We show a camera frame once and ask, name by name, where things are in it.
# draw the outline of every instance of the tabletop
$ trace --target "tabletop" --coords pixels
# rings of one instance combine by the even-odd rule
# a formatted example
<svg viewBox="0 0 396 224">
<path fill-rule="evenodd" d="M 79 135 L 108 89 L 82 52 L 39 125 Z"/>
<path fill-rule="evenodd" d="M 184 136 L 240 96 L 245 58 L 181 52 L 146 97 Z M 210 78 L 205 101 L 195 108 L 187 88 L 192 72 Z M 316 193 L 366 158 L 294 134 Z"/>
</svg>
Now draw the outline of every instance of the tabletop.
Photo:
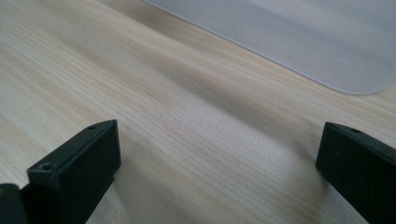
<svg viewBox="0 0 396 224">
<path fill-rule="evenodd" d="M 0 78 L 0 183 L 118 121 L 88 223 L 365 223 L 315 168 L 324 123 L 396 147 L 396 85 L 332 91 L 140 0 L 1 1 Z"/>
</svg>

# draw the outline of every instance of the small hole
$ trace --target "small hole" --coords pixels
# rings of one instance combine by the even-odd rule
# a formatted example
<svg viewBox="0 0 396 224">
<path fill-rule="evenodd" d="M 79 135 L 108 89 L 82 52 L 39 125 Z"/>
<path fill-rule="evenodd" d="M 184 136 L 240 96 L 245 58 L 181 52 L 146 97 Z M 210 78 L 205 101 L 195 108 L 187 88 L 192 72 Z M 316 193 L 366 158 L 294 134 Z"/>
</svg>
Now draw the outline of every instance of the small hole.
<svg viewBox="0 0 396 224">
<path fill-rule="evenodd" d="M 52 163 L 47 162 L 47 163 L 41 164 L 38 168 L 41 170 L 49 171 L 49 170 L 53 169 L 53 165 L 52 165 Z"/>
<path fill-rule="evenodd" d="M 352 131 L 353 133 L 360 133 L 361 131 L 356 130 L 356 129 L 351 129 L 350 131 Z"/>
</svg>

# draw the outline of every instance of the wooden table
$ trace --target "wooden table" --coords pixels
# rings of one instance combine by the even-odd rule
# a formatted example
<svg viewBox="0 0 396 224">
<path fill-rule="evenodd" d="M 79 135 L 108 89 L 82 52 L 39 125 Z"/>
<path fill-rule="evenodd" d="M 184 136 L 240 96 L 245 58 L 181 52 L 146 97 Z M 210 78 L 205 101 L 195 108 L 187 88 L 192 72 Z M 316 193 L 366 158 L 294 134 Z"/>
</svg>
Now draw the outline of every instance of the wooden table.
<svg viewBox="0 0 396 224">
<path fill-rule="evenodd" d="M 332 91 L 139 0 L 3 0 L 0 182 L 117 119 L 89 223 L 364 223 L 315 169 L 325 121 L 396 147 L 396 85 Z"/>
</svg>

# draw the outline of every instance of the wood grain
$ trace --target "wood grain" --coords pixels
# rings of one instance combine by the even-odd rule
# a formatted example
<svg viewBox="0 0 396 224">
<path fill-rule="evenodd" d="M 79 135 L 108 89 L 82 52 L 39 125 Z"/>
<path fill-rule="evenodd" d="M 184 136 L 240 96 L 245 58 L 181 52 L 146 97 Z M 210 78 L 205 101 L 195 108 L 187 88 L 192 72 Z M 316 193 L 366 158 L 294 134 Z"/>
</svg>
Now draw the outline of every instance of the wood grain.
<svg viewBox="0 0 396 224">
<path fill-rule="evenodd" d="M 396 147 L 395 85 L 331 91 L 138 0 L 3 0 L 0 182 L 117 119 L 89 223 L 364 223 L 315 169 L 325 121 Z"/>
</svg>

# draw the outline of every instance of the light wood surface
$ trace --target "light wood surface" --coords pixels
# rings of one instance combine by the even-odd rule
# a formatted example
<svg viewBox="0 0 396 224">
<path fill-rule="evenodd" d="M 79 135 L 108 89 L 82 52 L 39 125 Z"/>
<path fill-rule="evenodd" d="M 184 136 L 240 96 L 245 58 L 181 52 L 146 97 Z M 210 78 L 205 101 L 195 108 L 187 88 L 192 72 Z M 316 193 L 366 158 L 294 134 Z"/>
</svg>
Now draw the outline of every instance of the light wood surface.
<svg viewBox="0 0 396 224">
<path fill-rule="evenodd" d="M 138 0 L 0 3 L 0 182 L 117 119 L 89 223 L 365 223 L 316 171 L 325 121 L 396 147 L 396 86 L 329 90 Z"/>
</svg>

